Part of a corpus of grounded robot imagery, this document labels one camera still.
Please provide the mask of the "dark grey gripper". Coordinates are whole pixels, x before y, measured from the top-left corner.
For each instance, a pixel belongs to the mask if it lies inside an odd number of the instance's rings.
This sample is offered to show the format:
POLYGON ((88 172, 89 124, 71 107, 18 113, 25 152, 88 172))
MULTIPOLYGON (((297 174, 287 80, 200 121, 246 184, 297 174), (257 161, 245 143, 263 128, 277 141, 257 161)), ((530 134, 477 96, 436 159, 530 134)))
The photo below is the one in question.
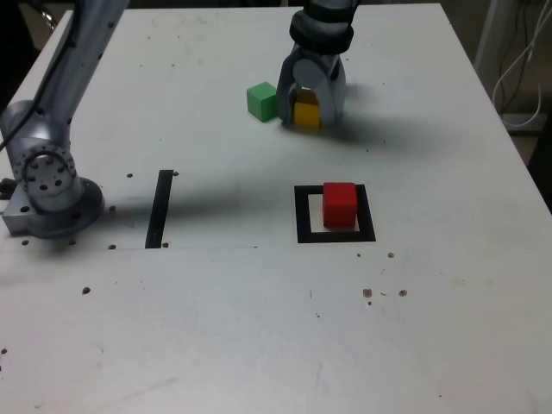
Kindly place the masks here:
POLYGON ((340 54, 321 54, 306 47, 293 47, 284 59, 277 85, 278 117, 293 124, 293 108, 298 87, 316 97, 322 126, 336 126, 341 120, 346 91, 346 76, 340 54))

